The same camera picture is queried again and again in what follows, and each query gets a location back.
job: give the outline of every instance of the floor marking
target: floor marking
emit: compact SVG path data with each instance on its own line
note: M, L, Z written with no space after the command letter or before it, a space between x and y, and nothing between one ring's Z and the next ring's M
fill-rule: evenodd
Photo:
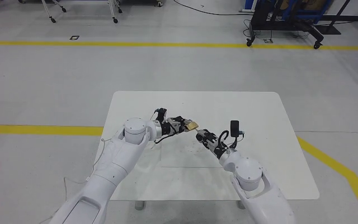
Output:
M101 136L103 127L0 125L0 134L55 134L61 136Z
M15 46L117 46L117 47L166 47L166 48L255 48L255 49L298 49L314 50L311 45L289 44L246 44L230 43L155 43L155 42L103 42L103 41L0 41L0 45ZM319 50L358 50L358 46L321 46Z
M334 169L337 173L344 176L348 180L349 185L351 186L354 194L356 195L356 198L358 199L358 176L352 170L348 169L340 162L334 160L318 148L312 146L302 138L297 136L297 139L303 150L310 153L313 157L317 158L330 168Z
M53 134L63 136L101 136L103 127L82 126L41 126L41 125L0 125L0 134ZM358 199L358 177L343 164L329 157L318 148L312 146L302 138L298 142L303 150L310 153L336 172L344 176Z

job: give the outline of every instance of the black cable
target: black cable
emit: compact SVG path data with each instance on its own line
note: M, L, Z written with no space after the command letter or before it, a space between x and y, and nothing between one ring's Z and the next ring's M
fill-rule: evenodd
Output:
M251 36L248 36L248 35L245 34L245 31L246 31L246 30L249 30L249 27L248 27L248 25L246 25L245 21L251 22L251 20L244 20L244 24L245 24L245 26L246 26L247 29L245 29L244 31L242 31L242 33L244 34L245 37L250 38Z
M253 14L247 14L247 13L238 13L238 14L218 14L218 13L211 13L211 12L205 12L202 10L197 10L196 8L192 8L190 6L186 6L182 3L177 2L176 0L173 0L174 2L176 2L177 4L180 4L181 6L184 6L186 8L190 8L191 10L195 10L198 12L202 12L202 13L206 13L206 14L210 14L210 15L216 15L216 16L252 16Z
M293 35L293 38L301 38L301 39L307 39L307 37L309 36L309 32L307 32L307 34L305 35L299 35L299 32L297 31L297 35Z
M219 139L218 139L218 147L219 148L222 148L222 137L223 137L224 134L226 134L226 136L224 137L224 140L226 140L228 138L228 136L229 136L229 131L225 130L220 134Z
M175 128L172 126L172 124L169 123L169 125L170 125L170 127L174 130L174 133L171 134L170 136L165 136L164 138L161 138L158 142L154 141L155 144L159 144L159 142L163 141L164 139L169 138L169 137L171 137L171 136L175 136L175 135L177 134L177 131L176 131Z

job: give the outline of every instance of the white cable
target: white cable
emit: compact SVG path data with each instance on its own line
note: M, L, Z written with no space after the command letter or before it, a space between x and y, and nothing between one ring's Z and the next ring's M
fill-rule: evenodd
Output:
M84 183L86 183L86 182L90 179L90 177L92 176L92 174L93 174L93 172L94 172L94 170L95 170L95 165L96 165L96 164L98 163L98 161L100 160L100 158L101 158L103 152L105 151L106 142L109 141L109 140L111 140L111 139L104 140L103 138L101 138L101 142L103 142L102 152L101 152L99 158L97 159L97 161L92 165L91 174L90 174L89 177L86 178L85 181L83 181L83 182L77 182L77 181L71 180L70 178L68 178L68 177L66 177L66 176L63 178L63 184L64 184L64 186L65 186L65 202L67 201L67 184L66 184L66 179L69 180L69 181L71 181L71 182L73 182L73 183L75 183L75 184L84 184ZM42 220L41 222L39 222L39 224L42 224L43 222L46 222L47 220L52 219L52 218L54 217L54 215L56 214L56 212L57 212L59 209L60 209L60 208L58 208L58 209L57 209L50 217L48 217L47 219Z

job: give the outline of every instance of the gold object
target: gold object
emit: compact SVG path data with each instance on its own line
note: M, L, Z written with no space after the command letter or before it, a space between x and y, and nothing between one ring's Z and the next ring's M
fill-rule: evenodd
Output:
M188 123L188 124L186 125L186 128L187 128L189 131L194 130L194 129L198 128L198 127L199 127L199 125L196 124L196 122L190 122L190 123Z

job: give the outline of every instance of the cable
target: cable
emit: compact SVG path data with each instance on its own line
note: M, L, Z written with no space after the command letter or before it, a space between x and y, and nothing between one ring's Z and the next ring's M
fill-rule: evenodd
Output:
M301 38L301 39L307 39L307 37L309 36L309 32L307 32L307 34L305 35L299 35L299 32L297 31L297 35L293 35L293 38Z
M219 148L222 148L222 137L223 137L224 134L226 134L226 136L224 137L224 140L226 140L228 138L228 136L229 136L229 131L225 130L220 134L220 136L218 138L218 147Z
M196 8L192 8L190 6L186 6L182 3L177 2L176 0L173 0L175 3L180 4L181 6L184 6L186 8L190 8L191 10L195 10L198 12L202 12L202 13L206 13L206 14L210 14L210 15L216 15L216 16L252 16L253 14L247 14L247 13L238 13L238 14L218 14L218 13L212 13L212 12L205 12L202 10L197 10Z
M75 184L84 184L84 183L86 183L86 182L90 179L90 177L92 176L92 174L93 174L93 172L94 172L94 170L95 170L95 165L98 163L98 161L99 161L100 158L102 157L102 154L103 154L103 152L104 152L104 150L105 150L106 142L109 141L109 140L111 140L111 139L107 139L107 140L104 140L103 138L101 139L101 141L103 142L102 152L101 152L99 158L97 159L97 161L92 165L91 174L90 174L90 176L89 176L88 178L86 178L85 181L83 181L83 182L77 182L77 181L71 180L70 178L68 178L68 177L66 177L66 176L63 178L63 184L64 184L64 186L65 186L65 202L67 201L67 184L66 184L66 179L69 180L69 181L71 181L71 182L73 182L73 183L75 183ZM60 208L58 208L58 209L57 209L50 217L48 217L47 219L42 220L41 222L39 222L39 224L42 224L43 222L46 222L47 220L52 219L52 218L54 217L54 215L56 214L56 212L57 212L59 209L60 209Z
M175 128L172 126L171 123L169 123L170 127L174 130L174 133L169 135L169 136L165 136L164 138L161 138L158 142L154 141L154 144L159 144L159 142L163 141L166 138L169 138L171 136L175 136L177 134L177 131L175 130Z
M251 22L251 20L244 20L244 24L245 24L245 26L246 26L247 29L245 29L244 31L242 31L242 33L244 34L245 37L250 38L251 36L245 34L245 31L246 31L246 30L249 30L249 27L248 27L248 25L246 25L245 21Z
M152 116L150 117L150 120L152 120L153 116L156 114L156 111L154 111L154 113L152 114Z
M230 143L228 143L227 145L230 145L230 144L231 144L231 146L232 146L234 143L241 142L242 140L244 140L244 136L242 136L242 139L240 139L240 140L237 140L237 138L235 138L235 141L230 142Z

